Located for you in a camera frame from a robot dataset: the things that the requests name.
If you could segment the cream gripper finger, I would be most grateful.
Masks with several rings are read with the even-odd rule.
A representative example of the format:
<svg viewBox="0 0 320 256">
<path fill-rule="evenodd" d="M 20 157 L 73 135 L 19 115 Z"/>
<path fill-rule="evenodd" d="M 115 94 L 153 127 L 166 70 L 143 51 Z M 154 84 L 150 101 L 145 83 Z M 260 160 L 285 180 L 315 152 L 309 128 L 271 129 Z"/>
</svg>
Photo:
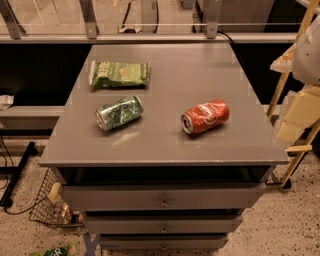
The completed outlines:
<svg viewBox="0 0 320 256">
<path fill-rule="evenodd" d="M 274 60 L 270 69 L 279 73 L 291 72 L 296 45 L 289 47 L 280 57 Z"/>
<path fill-rule="evenodd" d="M 289 91 L 280 107 L 275 137 L 294 143 L 320 118 L 320 87 L 305 85 L 299 92 Z"/>
</svg>

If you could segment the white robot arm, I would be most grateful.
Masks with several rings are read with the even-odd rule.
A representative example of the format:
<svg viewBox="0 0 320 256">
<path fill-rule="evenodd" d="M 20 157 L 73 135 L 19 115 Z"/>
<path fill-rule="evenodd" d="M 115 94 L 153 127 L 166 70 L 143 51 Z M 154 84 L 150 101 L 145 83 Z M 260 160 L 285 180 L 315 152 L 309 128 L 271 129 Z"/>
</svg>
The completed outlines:
<svg viewBox="0 0 320 256">
<path fill-rule="evenodd" d="M 299 92 L 287 94 L 288 103 L 282 104 L 276 122 L 275 137 L 293 143 L 320 118 L 320 16 L 270 69 L 291 72 L 295 80 L 304 84 Z"/>
</svg>

